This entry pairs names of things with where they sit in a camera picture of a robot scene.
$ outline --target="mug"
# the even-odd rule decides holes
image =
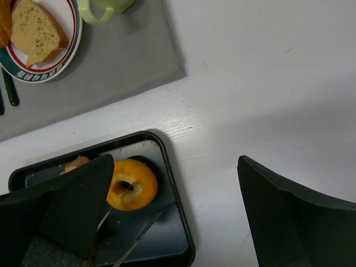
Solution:
[[[107,25],[115,13],[122,13],[134,3],[135,0],[77,0],[80,15],[85,22],[93,25]],[[105,10],[101,19],[97,19],[90,10],[90,2]]]

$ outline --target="baking tray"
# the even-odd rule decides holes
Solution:
[[[149,166],[157,177],[157,196],[137,211],[113,210],[98,232],[96,266],[112,266],[123,255],[155,212],[160,219],[145,234],[122,266],[190,266],[195,246],[180,201],[165,145],[148,131],[133,133],[63,156],[18,169],[9,178],[9,191],[39,184],[59,175],[78,155],[94,159],[111,154],[115,161],[128,157]],[[106,203],[102,215],[110,208]]]

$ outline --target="plate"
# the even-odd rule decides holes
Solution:
[[[12,10],[21,0],[12,0]],[[69,45],[52,62],[26,67],[27,55],[10,43],[0,49],[0,64],[14,78],[28,83],[49,81],[58,76],[72,61],[82,36],[83,22],[76,0],[34,0],[44,6],[58,20]]]

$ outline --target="bread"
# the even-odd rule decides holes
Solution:
[[[7,47],[11,36],[10,0],[0,0],[0,48]]]
[[[53,61],[68,46],[61,25],[33,0],[21,0],[12,12],[11,42],[28,55],[27,67]]]

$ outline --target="table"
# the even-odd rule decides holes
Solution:
[[[356,2],[165,3],[188,76],[2,142],[0,193],[19,167],[155,129],[174,162],[193,266],[256,267],[240,155],[356,201]]]

